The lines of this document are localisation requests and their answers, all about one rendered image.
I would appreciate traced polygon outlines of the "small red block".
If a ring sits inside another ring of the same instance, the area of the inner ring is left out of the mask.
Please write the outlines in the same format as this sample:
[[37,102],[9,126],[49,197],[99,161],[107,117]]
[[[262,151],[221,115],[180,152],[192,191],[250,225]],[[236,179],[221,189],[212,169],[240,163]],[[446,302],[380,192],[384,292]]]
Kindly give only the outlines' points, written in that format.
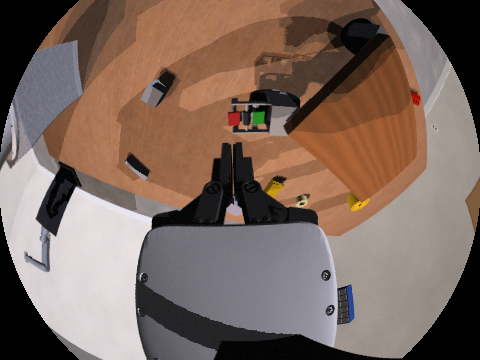
[[[421,100],[420,96],[419,96],[418,94],[413,93],[412,91],[411,91],[411,95],[412,95],[412,100],[414,100],[414,101],[413,101],[413,104],[419,105],[419,104],[420,104],[419,101]],[[415,95],[415,96],[414,96],[414,95]],[[419,100],[418,100],[418,99],[419,99]],[[417,104],[417,103],[418,103],[418,104]]]

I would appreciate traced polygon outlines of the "yellow rectangular bar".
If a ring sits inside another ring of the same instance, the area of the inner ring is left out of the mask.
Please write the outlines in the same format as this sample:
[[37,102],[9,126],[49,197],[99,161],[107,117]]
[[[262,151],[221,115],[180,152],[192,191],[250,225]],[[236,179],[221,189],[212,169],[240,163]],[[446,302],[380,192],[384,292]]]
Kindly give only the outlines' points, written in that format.
[[282,180],[272,178],[263,191],[274,198],[283,186]]

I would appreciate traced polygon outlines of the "cream roll of tape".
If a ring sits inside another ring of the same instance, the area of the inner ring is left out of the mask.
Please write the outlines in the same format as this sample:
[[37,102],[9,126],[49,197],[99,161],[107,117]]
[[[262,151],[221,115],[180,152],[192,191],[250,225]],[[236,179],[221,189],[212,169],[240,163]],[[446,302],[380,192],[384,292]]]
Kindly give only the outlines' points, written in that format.
[[307,198],[304,195],[301,195],[295,198],[296,207],[303,207],[307,205],[307,203],[308,203]]

